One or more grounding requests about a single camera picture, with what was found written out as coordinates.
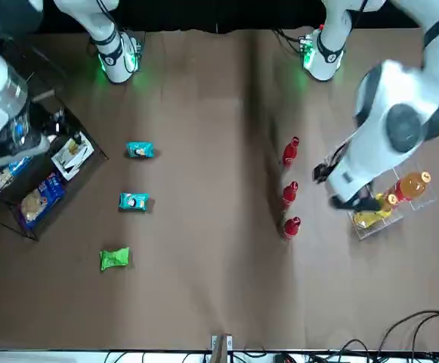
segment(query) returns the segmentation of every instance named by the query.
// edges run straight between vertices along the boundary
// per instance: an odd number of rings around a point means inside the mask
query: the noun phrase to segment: orange juice bottle
[[[413,200],[424,193],[429,182],[431,182],[431,174],[428,172],[410,172],[397,181],[385,195],[394,194],[399,202]]]

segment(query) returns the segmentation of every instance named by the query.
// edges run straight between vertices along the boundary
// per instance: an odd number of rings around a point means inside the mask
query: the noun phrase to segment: plastic bottle
[[[397,181],[386,194],[394,194],[399,202],[413,200],[424,193],[430,181],[431,174],[428,172],[411,172]]]
[[[293,160],[296,158],[298,152],[298,145],[300,144],[300,139],[296,136],[291,140],[289,144],[286,145],[283,152],[283,166],[289,167],[292,165]]]
[[[376,199],[381,203],[381,209],[377,212],[356,212],[354,213],[354,223],[358,228],[368,228],[371,225],[382,221],[392,213],[392,208],[398,203],[398,199],[394,194],[376,195]]]
[[[283,226],[281,238],[288,241],[297,235],[300,229],[301,220],[299,217],[288,219]]]
[[[296,199],[296,191],[298,190],[298,183],[296,181],[292,181],[290,185],[287,185],[283,189],[283,209],[287,210],[289,206],[292,205],[292,203]]]

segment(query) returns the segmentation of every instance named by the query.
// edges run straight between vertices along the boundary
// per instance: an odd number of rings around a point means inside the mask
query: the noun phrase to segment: red bottle
[[[292,142],[286,145],[283,152],[283,166],[288,167],[292,165],[293,160],[296,158],[299,143],[300,139],[295,136]]]
[[[282,239],[291,240],[300,229],[301,220],[298,217],[288,219],[283,226],[283,232],[281,234]]]
[[[283,189],[283,208],[284,210],[288,209],[289,206],[292,205],[292,203],[296,199],[296,191],[298,190],[298,183],[296,181],[292,181],[292,184],[286,186],[286,188]]]

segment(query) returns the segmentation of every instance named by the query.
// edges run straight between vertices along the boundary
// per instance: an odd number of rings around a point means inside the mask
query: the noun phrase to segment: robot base
[[[325,59],[318,51],[317,47],[317,38],[319,35],[320,30],[316,29],[311,34],[305,36],[306,41],[308,41],[311,46],[308,47],[303,57],[303,68],[305,68],[316,80],[325,82],[331,80],[335,75],[335,72],[340,67],[345,51],[343,51],[332,63],[325,62]]]
[[[107,64],[107,58],[102,61],[101,68],[107,75],[108,80],[112,83],[123,83],[129,79],[132,74],[139,70],[141,58],[141,45],[133,36],[125,32],[120,33],[122,53],[117,58],[114,65]]]

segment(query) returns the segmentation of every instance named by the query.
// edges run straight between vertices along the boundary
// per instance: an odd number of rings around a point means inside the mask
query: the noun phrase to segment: bottle cap
[[[387,203],[389,203],[389,204],[392,205],[392,206],[395,206],[395,205],[399,202],[399,200],[398,200],[398,198],[395,196],[395,194],[389,194],[389,195],[387,196],[386,200],[387,200]]]
[[[424,183],[429,183],[431,181],[431,174],[429,174],[428,172],[422,172],[421,179]]]

